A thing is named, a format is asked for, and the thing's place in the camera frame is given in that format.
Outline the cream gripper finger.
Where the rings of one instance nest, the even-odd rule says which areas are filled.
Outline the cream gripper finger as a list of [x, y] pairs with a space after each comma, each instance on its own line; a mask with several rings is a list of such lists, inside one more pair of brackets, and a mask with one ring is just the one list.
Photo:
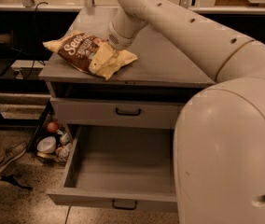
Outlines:
[[112, 58], [113, 54], [113, 48], [108, 43], [103, 43], [89, 65], [90, 71], [96, 74]]

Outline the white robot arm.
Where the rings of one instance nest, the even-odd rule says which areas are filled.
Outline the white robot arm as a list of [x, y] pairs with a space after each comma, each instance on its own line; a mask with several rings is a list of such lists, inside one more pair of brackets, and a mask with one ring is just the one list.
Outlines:
[[174, 129], [179, 223], [265, 224], [265, 45], [168, 0], [118, 2], [115, 49], [150, 23], [214, 82]]

